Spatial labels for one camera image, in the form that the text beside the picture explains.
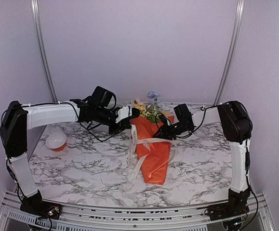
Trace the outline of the green leafy fake stem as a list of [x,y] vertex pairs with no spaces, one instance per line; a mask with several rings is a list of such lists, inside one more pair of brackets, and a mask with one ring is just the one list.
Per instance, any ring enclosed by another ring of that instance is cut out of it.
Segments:
[[159,108],[156,104],[153,103],[147,103],[146,104],[146,112],[145,112],[145,118],[148,119],[152,123],[159,123],[160,118],[157,115],[159,113]]

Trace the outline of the yellow daisy fake bunch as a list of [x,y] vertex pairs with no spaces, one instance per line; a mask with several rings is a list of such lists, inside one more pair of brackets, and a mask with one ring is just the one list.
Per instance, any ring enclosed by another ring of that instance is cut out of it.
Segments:
[[146,106],[139,99],[135,99],[132,101],[133,106],[140,111],[140,115],[142,117],[148,118],[150,116],[150,112],[147,111]]

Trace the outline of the blue fake flower stem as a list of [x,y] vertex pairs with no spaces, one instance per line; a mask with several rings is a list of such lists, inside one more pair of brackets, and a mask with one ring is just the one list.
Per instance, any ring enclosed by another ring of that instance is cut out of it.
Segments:
[[148,92],[147,97],[150,99],[150,103],[153,106],[157,106],[157,107],[163,106],[162,102],[159,100],[159,94],[157,92],[150,91]]

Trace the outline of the brown orange wrapping paper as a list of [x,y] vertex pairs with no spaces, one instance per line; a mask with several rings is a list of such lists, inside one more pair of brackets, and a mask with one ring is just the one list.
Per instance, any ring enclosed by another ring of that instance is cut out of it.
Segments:
[[[163,125],[162,122],[152,123],[148,119],[139,116],[132,119],[137,131],[137,140],[150,139]],[[145,183],[163,185],[166,179],[168,163],[170,160],[171,143],[137,143],[135,151],[137,158],[145,159],[140,166]]]

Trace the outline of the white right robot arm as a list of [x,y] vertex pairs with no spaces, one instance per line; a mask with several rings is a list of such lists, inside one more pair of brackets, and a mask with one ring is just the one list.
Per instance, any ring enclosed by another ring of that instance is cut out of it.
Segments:
[[185,139],[203,125],[214,123],[221,125],[223,134],[229,142],[232,161],[232,181],[228,193],[231,199],[224,204],[224,212],[229,216],[235,215],[243,206],[238,196],[249,196],[251,193],[248,172],[253,125],[246,108],[238,101],[228,101],[216,106],[203,106],[200,112],[193,114],[184,103],[177,105],[174,112],[178,119],[174,124],[169,122],[165,115],[158,115],[163,125],[157,126],[154,138]]

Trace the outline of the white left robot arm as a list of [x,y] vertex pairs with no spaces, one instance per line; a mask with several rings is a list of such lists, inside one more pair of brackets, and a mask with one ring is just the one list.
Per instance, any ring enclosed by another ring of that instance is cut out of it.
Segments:
[[12,101],[0,119],[0,139],[5,150],[11,175],[23,195],[23,205],[35,214],[46,210],[28,164],[28,154],[34,151],[42,132],[48,125],[78,123],[88,133],[96,126],[107,126],[110,137],[130,129],[131,120],[139,117],[139,110],[131,106],[117,106],[115,93],[97,86],[85,99],[51,103],[20,103]]

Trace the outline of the orange cup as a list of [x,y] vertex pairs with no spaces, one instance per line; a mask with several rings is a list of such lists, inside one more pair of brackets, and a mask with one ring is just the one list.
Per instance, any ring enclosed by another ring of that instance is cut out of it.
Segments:
[[63,132],[55,132],[46,139],[46,146],[52,151],[58,152],[66,147],[67,137]]

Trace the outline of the aluminium frame post left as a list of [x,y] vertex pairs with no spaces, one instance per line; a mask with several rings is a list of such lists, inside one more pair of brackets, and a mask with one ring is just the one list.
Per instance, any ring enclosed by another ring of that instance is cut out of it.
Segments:
[[45,49],[45,44],[43,40],[43,33],[42,33],[42,27],[41,27],[41,19],[40,19],[40,12],[39,12],[39,1],[38,0],[32,0],[31,1],[31,9],[32,9],[32,16],[33,16],[33,22],[34,22],[34,27],[36,31],[36,38],[37,38],[37,43],[38,43],[38,48],[40,51],[40,58],[41,58],[41,63],[43,67],[43,71],[45,74],[45,79],[47,82],[47,86],[49,89],[49,93],[51,96],[51,99],[53,102],[58,102],[57,95],[54,89],[54,84],[53,84],[53,79],[52,75],[50,72],[50,67],[46,55],[46,49]]

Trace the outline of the aluminium frame post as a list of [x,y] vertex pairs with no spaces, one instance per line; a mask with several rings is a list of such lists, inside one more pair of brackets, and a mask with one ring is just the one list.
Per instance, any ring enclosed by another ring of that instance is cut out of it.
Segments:
[[225,88],[226,88],[226,83],[229,79],[232,61],[233,61],[235,51],[237,49],[237,45],[239,42],[239,36],[240,36],[242,20],[243,20],[244,6],[245,6],[245,0],[237,1],[236,13],[235,13],[235,18],[234,18],[234,24],[233,24],[230,43],[229,43],[228,53],[227,53],[227,57],[226,57],[226,61],[225,61],[225,66],[224,66],[224,69],[222,72],[220,84],[219,84],[215,99],[213,101],[213,106],[218,105],[221,102],[222,96],[223,96]]
[[47,82],[47,86],[49,89],[49,93],[51,96],[51,99],[53,102],[58,102],[57,95],[54,89],[54,84],[53,84],[53,79],[52,75],[50,72],[50,67],[46,55],[46,49],[45,49],[45,44],[43,40],[43,33],[42,33],[42,27],[41,27],[41,19],[40,19],[40,12],[39,12],[39,1],[38,0],[32,0],[31,1],[31,9],[32,9],[32,16],[33,16],[33,22],[34,22],[34,27],[36,31],[36,38],[37,38],[37,43],[38,43],[38,48],[40,51],[40,58],[41,58],[41,63],[43,67],[43,71],[45,74],[45,79]]

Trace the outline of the aluminium frame post right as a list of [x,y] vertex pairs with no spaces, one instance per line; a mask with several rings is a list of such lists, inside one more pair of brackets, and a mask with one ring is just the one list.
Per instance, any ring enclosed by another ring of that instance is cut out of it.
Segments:
[[225,88],[226,88],[226,83],[229,79],[232,61],[233,61],[235,51],[237,49],[237,45],[239,42],[239,36],[240,36],[242,20],[243,20],[244,6],[245,6],[245,0],[237,1],[236,13],[235,13],[235,18],[234,18],[234,24],[233,24],[230,43],[229,43],[228,53],[227,53],[227,57],[226,57],[226,61],[225,61],[225,66],[224,66],[224,69],[222,72],[220,84],[219,84],[215,99],[213,101],[213,106],[218,105],[221,102],[222,96],[223,96]]

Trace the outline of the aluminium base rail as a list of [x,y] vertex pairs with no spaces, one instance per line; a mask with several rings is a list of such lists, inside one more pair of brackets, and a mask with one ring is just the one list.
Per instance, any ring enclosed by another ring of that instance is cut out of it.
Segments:
[[213,203],[178,207],[123,208],[63,203],[59,219],[48,221],[20,210],[17,194],[7,192],[0,207],[0,231],[274,231],[263,194],[250,196],[249,212],[211,220]]

